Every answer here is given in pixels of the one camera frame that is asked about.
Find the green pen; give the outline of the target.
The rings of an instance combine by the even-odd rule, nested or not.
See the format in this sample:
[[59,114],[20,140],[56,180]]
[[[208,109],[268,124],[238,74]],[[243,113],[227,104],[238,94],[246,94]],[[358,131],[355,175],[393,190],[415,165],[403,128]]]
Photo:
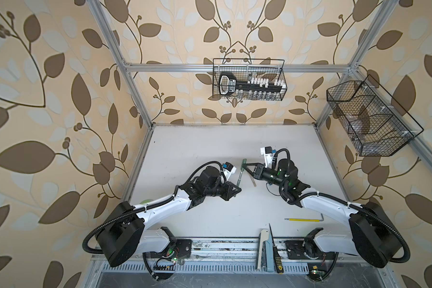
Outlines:
[[237,180],[237,183],[236,183],[238,187],[240,186],[242,175],[243,175],[243,170],[241,169],[239,177],[238,177],[238,180]]

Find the green pen cap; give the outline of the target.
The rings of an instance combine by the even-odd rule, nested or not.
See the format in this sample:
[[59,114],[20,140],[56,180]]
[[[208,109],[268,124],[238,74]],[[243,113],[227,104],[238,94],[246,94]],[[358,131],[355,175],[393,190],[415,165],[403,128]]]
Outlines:
[[244,171],[244,170],[245,170],[246,163],[247,163],[247,159],[244,158],[244,159],[242,160],[242,164],[241,164],[241,171]]

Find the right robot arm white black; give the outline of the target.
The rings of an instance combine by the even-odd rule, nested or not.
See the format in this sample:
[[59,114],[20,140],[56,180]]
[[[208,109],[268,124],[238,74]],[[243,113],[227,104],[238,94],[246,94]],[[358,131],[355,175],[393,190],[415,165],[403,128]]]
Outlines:
[[325,253],[359,256],[368,264],[383,268],[387,263],[406,263],[411,252],[408,243],[396,229],[382,207],[368,202],[361,205],[322,193],[299,180],[298,168],[284,148],[280,151],[264,147],[264,163],[244,163],[242,168],[255,180],[278,187],[278,195],[288,204],[316,211],[344,226],[343,231],[313,229],[303,240],[303,253],[317,259]]

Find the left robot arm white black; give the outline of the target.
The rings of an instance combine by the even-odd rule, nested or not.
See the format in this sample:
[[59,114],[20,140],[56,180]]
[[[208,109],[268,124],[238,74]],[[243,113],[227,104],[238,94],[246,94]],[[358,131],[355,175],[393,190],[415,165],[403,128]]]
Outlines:
[[110,267],[122,265],[135,254],[142,254],[176,264],[190,253],[190,246],[177,240],[167,227],[153,229],[157,223],[202,204],[207,197],[228,201],[241,192],[229,181],[236,167],[211,161],[197,168],[174,192],[141,205],[127,201],[116,206],[103,224],[94,228],[83,240],[82,248],[89,254],[102,254]]

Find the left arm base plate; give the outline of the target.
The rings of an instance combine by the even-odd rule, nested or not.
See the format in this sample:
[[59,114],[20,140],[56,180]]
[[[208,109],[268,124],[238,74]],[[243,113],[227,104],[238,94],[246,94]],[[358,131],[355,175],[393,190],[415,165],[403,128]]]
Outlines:
[[187,259],[192,253],[191,239],[177,239],[170,243],[162,252],[147,252],[146,256],[152,259]]

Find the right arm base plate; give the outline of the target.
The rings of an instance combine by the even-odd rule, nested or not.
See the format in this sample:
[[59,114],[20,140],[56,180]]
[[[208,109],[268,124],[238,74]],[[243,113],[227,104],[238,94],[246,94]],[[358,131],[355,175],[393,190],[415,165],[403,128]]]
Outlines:
[[289,260],[318,260],[325,255],[315,245],[303,240],[288,240],[285,247]]

